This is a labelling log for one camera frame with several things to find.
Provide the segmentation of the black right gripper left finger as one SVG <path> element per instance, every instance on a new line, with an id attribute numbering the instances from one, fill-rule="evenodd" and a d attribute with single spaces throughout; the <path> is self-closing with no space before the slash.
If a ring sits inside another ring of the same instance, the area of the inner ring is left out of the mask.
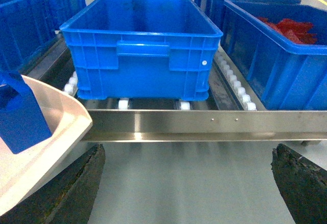
<path id="1" fill-rule="evenodd" d="M 96 144 L 1 216 L 1 223 L 88 223 L 105 164 Z"/>

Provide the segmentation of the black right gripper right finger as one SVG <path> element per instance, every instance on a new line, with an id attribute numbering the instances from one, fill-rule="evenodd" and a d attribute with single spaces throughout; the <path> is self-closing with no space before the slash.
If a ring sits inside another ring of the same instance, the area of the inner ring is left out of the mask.
<path id="1" fill-rule="evenodd" d="M 326 223 L 326 170 L 284 144 L 272 151 L 271 170 L 295 223 Z"/>

